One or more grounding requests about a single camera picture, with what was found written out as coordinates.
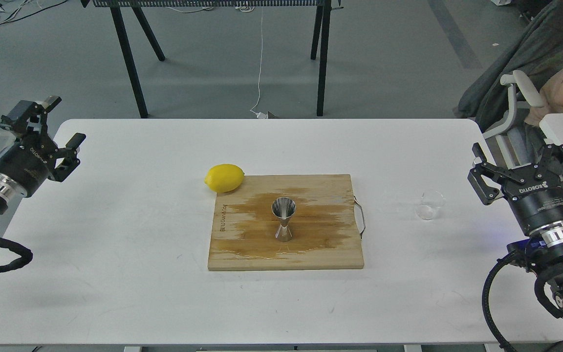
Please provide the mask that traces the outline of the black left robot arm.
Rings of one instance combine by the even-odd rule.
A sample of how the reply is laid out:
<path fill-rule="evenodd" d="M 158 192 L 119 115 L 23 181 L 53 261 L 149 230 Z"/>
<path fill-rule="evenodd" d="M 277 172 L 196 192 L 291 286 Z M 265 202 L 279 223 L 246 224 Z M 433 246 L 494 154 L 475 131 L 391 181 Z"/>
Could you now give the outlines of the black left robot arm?
<path fill-rule="evenodd" d="M 14 135 L 14 142 L 0 151 L 0 215 L 15 198 L 31 197 L 47 180 L 63 182 L 78 167 L 78 151 L 86 136 L 76 133 L 64 147 L 48 134 L 47 118 L 61 98 L 50 96 L 44 102 L 21 100 L 4 114 L 0 128 Z M 17 270 L 33 260 L 33 252 L 20 243 L 0 238 L 0 249 L 18 255 L 0 265 L 0 273 Z"/>

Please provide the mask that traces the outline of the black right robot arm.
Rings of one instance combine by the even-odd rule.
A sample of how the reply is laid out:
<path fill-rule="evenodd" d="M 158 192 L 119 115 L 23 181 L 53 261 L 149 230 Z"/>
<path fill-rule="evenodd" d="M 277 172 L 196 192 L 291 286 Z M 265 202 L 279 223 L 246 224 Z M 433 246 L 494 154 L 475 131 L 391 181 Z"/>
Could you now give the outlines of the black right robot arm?
<path fill-rule="evenodd" d="M 534 294 L 554 318 L 563 319 L 563 144 L 541 147 L 537 162 L 507 169 L 493 165 L 478 143 L 472 152 L 479 158 L 468 181 L 484 205 L 505 199 L 525 240 L 507 245 L 482 289 L 482 312 L 501 349 L 514 346 L 502 335 L 491 315 L 489 296 L 494 278 L 507 265 L 535 275 Z"/>

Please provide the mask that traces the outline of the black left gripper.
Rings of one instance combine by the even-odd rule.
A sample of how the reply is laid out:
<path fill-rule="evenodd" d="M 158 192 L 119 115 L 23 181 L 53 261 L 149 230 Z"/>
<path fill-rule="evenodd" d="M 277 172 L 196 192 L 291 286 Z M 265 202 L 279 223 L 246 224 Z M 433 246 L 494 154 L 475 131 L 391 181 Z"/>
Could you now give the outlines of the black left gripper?
<path fill-rule="evenodd" d="M 47 133 L 47 115 L 60 102 L 59 96 L 44 102 L 21 100 L 1 116 L 0 129 L 12 133 L 16 142 L 0 152 L 0 175 L 14 181 L 24 198 L 33 196 L 47 179 L 63 182 L 80 165 L 84 133 L 75 133 L 62 148 Z"/>

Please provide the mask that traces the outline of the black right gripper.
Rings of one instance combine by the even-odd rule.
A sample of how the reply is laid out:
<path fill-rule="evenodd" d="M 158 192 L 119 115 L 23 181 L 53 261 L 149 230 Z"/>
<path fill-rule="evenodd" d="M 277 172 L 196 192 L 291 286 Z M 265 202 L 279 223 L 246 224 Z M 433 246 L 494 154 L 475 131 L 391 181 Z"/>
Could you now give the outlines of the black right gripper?
<path fill-rule="evenodd" d="M 563 222 L 563 144 L 547 144 L 538 149 L 534 176 L 524 184 L 514 182 L 512 171 L 489 163 L 479 143 L 472 145 L 478 163 L 470 169 L 467 180 L 483 205 L 506 198 L 519 227 L 526 236 L 541 228 Z"/>

